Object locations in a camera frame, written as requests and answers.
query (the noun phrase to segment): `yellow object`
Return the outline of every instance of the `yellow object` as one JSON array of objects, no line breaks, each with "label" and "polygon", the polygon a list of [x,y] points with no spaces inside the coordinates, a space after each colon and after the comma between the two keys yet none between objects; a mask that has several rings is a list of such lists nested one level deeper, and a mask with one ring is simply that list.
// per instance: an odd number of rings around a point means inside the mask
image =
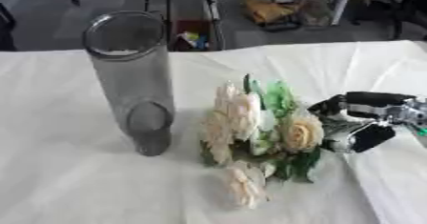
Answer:
[{"label": "yellow object", "polygon": [[244,5],[256,24],[272,23],[295,13],[295,8],[280,6],[272,0],[246,0]]}]

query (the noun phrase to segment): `floor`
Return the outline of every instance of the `floor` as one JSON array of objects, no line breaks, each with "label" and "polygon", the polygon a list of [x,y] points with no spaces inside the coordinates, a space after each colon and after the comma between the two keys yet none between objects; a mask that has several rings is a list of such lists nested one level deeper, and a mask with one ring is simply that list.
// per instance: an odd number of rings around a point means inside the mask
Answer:
[{"label": "floor", "polygon": [[[322,31],[298,30],[269,33],[260,30],[243,14],[243,0],[219,0],[220,23],[225,49],[266,44],[324,43],[386,40],[386,25],[364,23],[353,26],[343,20],[338,27]],[[13,34],[20,51],[81,49],[81,32],[100,14],[115,10],[143,10],[144,0],[0,0],[18,22]],[[151,10],[165,10],[165,0],[152,0]],[[206,14],[201,0],[173,0],[173,20],[202,19]],[[403,39],[419,40],[424,32],[405,26]]]}]

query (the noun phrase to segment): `flower bouquet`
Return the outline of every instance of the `flower bouquet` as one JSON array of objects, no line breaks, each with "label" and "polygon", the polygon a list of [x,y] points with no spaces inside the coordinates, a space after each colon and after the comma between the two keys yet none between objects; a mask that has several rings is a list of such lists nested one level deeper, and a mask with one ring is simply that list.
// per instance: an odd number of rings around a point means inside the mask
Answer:
[{"label": "flower bouquet", "polygon": [[284,82],[263,90],[246,75],[243,89],[230,82],[217,89],[202,123],[201,156],[206,165],[227,169],[236,203],[253,209],[267,199],[264,188],[273,177],[312,182],[323,135],[320,121]]}]

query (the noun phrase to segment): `robotic hand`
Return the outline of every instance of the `robotic hand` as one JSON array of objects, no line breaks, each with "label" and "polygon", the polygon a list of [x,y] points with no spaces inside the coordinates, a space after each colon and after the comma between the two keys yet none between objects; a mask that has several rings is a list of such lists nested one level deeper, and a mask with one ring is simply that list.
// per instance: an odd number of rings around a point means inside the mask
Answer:
[{"label": "robotic hand", "polygon": [[[343,121],[329,116],[338,115],[344,110],[350,116],[371,120],[347,122],[344,127],[339,126]],[[418,131],[427,127],[427,99],[422,101],[404,94],[348,92],[317,103],[309,111],[324,124],[326,139],[322,148],[334,152],[362,153],[370,150],[393,138],[396,135],[393,130],[395,125]]]}]

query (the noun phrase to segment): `white cloth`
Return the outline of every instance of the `white cloth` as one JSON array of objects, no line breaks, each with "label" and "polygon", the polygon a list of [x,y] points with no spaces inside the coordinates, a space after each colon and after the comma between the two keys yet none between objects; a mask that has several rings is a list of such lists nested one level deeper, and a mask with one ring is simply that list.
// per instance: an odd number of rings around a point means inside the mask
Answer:
[{"label": "white cloth", "polygon": [[367,153],[324,153],[315,184],[269,185],[258,210],[229,206],[196,132],[214,89],[246,73],[313,104],[346,91],[427,97],[427,45],[267,46],[172,53],[173,145],[148,158],[113,122],[83,51],[0,53],[0,223],[427,223],[427,152],[406,130]]}]

